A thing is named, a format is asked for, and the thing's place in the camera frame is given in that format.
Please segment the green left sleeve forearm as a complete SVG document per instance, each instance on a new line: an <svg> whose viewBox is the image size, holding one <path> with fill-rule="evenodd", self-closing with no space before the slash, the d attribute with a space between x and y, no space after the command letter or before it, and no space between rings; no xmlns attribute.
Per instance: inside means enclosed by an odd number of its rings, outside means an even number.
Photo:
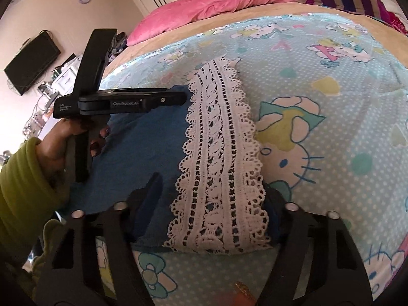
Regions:
<svg viewBox="0 0 408 306"><path fill-rule="evenodd" d="M32 138L1 170L1 274L34 298L46 257L55 246L63 224L51 218L68 197L44 177L35 149L41 141ZM35 258L32 272L23 265L36 243L44 238L44 254Z"/></svg>

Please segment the left hand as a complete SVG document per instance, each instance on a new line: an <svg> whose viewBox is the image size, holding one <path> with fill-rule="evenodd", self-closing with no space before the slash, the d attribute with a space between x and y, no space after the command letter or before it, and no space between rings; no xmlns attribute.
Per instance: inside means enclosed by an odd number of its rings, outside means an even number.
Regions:
<svg viewBox="0 0 408 306"><path fill-rule="evenodd" d="M90 126L79 120L61 119L35 146L38 163L48 182L55 179L65 169L69 139L83 134L89 128Z"/></svg>

